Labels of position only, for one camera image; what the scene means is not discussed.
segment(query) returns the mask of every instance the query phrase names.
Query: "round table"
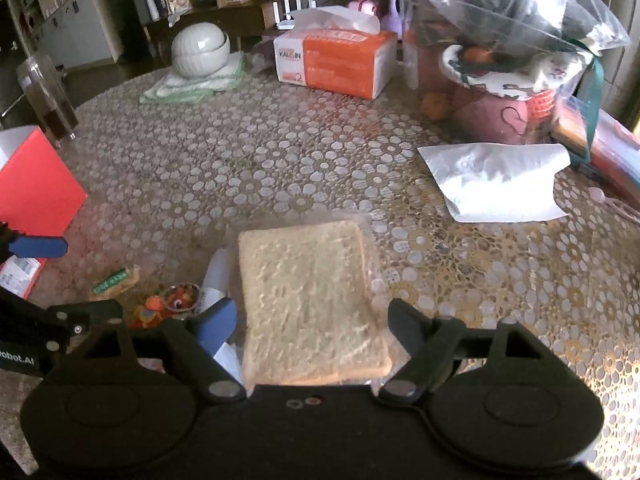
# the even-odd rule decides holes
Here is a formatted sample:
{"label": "round table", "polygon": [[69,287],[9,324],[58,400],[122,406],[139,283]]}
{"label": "round table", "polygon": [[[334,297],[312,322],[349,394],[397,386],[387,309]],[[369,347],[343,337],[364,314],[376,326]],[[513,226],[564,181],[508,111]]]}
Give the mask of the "round table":
{"label": "round table", "polygon": [[85,300],[92,284],[135,264],[142,280],[122,297],[132,306],[161,286],[201,280],[228,224],[367,212],[390,297],[470,327],[523,323],[602,400],[590,465],[604,478],[638,477],[640,231],[594,203],[589,180],[558,174],[568,215],[556,221],[456,223],[415,151],[445,136],[411,113],[400,82],[370,102],[254,75],[196,105],[140,105],[162,74],[78,109],[82,134],[61,156],[89,197],[35,303]]}

